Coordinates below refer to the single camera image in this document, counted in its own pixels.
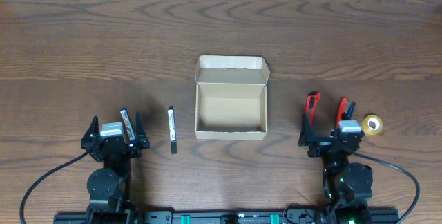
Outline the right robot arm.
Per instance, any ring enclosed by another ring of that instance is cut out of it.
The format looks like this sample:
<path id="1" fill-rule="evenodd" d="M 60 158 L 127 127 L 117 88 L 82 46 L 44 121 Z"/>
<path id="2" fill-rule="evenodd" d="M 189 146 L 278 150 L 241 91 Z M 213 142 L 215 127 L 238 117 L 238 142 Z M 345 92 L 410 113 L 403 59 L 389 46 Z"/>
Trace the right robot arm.
<path id="1" fill-rule="evenodd" d="M 373 174 L 368 165 L 350 162 L 364 132 L 346 113 L 328 136 L 314 134 L 313 118 L 318 101 L 308 97 L 298 141 L 310 158 L 323 162 L 323 189 L 331 204 L 314 216 L 316 223 L 372 223 L 367 199 L 372 197 Z"/>

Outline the red stapler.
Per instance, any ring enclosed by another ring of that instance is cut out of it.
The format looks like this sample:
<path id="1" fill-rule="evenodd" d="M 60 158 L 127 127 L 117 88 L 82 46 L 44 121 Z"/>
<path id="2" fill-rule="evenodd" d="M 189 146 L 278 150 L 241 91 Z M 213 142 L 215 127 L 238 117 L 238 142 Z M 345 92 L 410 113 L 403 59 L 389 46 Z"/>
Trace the red stapler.
<path id="1" fill-rule="evenodd" d="M 341 121 L 341 117 L 340 117 L 340 115 L 341 115 L 341 113 L 343 112 L 345 105 L 346 105 L 346 104 L 349 104 L 349 103 L 355 103 L 355 102 L 349 100 L 349 99 L 346 98 L 346 97 L 342 97 L 342 98 L 341 98 L 340 103 L 339 103 L 339 105 L 338 105 L 338 110 L 337 110 L 337 112 L 336 112 L 336 120 L 335 120 L 335 125 L 334 125 L 334 128 L 335 128 L 335 129 L 338 128 L 338 123 Z"/>

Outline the yellow tape roll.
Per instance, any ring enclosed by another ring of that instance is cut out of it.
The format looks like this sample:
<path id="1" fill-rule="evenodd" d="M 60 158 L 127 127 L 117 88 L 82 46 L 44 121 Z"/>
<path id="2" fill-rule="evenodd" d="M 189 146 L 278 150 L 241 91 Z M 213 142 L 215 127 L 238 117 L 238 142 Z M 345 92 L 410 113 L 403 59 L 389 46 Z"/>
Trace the yellow tape roll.
<path id="1" fill-rule="evenodd" d="M 383 121 L 377 115 L 367 115 L 362 121 L 362 128 L 366 135 L 375 136 L 383 130 Z"/>

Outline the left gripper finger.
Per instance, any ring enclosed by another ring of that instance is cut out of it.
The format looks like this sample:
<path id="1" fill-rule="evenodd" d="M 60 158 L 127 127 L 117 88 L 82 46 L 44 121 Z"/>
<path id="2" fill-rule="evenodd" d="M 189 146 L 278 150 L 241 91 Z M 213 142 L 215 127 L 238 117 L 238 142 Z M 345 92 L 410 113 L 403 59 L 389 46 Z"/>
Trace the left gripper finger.
<path id="1" fill-rule="evenodd" d="M 84 150 L 93 150 L 97 148 L 99 144 L 99 120 L 95 115 L 93 120 L 81 139 L 81 148 Z"/>
<path id="2" fill-rule="evenodd" d="M 136 125 L 135 135 L 136 135 L 138 144 L 140 145 L 141 149 L 149 149 L 150 142 L 148 141 L 148 138 L 146 136 L 146 132 L 144 130 L 141 115 L 140 115 L 139 111 L 136 113 L 135 125 Z"/>

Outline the red utility knife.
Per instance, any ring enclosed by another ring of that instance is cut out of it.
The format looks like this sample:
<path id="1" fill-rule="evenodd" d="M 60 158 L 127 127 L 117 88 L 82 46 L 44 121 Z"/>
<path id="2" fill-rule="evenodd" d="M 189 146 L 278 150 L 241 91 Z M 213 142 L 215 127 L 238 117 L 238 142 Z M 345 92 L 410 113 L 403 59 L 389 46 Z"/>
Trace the red utility knife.
<path id="1" fill-rule="evenodd" d="M 310 125 L 314 123 L 315 110 L 319 100 L 320 93 L 318 91 L 312 91 L 307 95 L 305 115 L 307 116 Z"/>

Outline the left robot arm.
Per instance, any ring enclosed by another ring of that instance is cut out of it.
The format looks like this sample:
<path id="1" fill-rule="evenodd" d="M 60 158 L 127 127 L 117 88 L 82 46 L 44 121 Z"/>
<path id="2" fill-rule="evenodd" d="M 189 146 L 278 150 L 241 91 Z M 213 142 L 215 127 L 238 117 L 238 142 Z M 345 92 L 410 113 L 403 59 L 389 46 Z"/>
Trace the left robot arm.
<path id="1" fill-rule="evenodd" d="M 131 159 L 142 156 L 150 143 L 140 114 L 135 119 L 134 141 L 127 142 L 120 127 L 99 128 L 98 117 L 81 139 L 81 148 L 103 167 L 87 180 L 90 194 L 85 223 L 141 224 L 143 213 L 131 201 Z"/>

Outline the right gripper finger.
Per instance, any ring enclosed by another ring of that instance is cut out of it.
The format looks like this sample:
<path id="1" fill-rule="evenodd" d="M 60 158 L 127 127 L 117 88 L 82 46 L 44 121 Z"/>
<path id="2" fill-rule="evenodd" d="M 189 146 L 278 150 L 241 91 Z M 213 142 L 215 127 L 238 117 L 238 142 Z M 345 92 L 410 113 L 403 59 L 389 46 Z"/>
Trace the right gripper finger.
<path id="1" fill-rule="evenodd" d="M 341 120 L 351 120 L 355 106 L 355 103 L 346 104 L 343 112 L 340 115 Z"/>
<path id="2" fill-rule="evenodd" d="M 298 139 L 298 146 L 305 147 L 311 144 L 311 138 L 314 136 L 314 129 L 312 127 L 312 123 L 310 121 L 309 116 L 304 113 L 302 116 L 302 126 L 300 137 Z"/>

